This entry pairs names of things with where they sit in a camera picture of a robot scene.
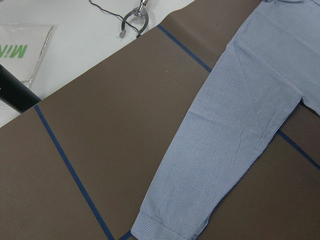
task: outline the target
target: black cylinder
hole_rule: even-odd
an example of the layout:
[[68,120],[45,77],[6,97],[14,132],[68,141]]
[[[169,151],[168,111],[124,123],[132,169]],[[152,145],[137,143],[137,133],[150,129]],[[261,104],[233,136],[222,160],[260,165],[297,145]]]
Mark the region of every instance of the black cylinder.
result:
[[20,113],[41,99],[0,64],[0,99]]

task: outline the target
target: blue tape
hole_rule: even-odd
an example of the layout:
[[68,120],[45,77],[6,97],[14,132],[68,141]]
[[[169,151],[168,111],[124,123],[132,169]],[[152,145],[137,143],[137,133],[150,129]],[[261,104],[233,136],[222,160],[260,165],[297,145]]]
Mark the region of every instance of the blue tape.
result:
[[128,231],[125,235],[119,238],[119,240],[127,240],[132,236],[131,231]]
[[109,240],[115,240],[114,237],[112,236],[110,230],[108,229],[105,221],[103,220],[103,218],[101,217],[100,213],[98,212],[94,202],[92,201],[92,199],[90,198],[87,190],[85,189],[85,186],[82,184],[82,182],[80,181],[80,178],[78,177],[76,171],[74,170],[74,168],[72,167],[67,155],[65,154],[64,150],[62,149],[60,143],[58,142],[55,134],[53,133],[52,129],[50,128],[47,120],[45,119],[45,116],[43,115],[43,113],[41,112],[40,108],[36,105],[34,106],[34,109],[36,110],[36,113],[38,114],[43,126],[45,127],[47,133],[49,134],[53,144],[55,145],[56,149],[58,150],[60,156],[62,157],[64,164],[66,165],[66,167],[68,168],[70,174],[72,175],[76,185],[78,186],[79,190],[81,191],[84,199],[86,200],[86,202],[88,203],[92,213],[94,214],[96,220],[98,221],[98,223],[100,224],[104,234],[106,235],[106,237]]
[[185,45],[183,45],[178,39],[176,39],[170,32],[168,32],[163,26],[157,26],[165,35],[167,35],[172,41],[174,41],[182,50],[184,50],[190,57],[192,57],[197,63],[199,63],[205,70],[211,73],[212,69],[205,64],[199,57],[191,52]]
[[297,150],[302,156],[304,156],[313,166],[315,166],[318,170],[320,170],[320,166],[306,154],[294,141],[290,139],[284,132],[281,130],[278,130],[277,133],[285,140],[287,141],[295,150]]

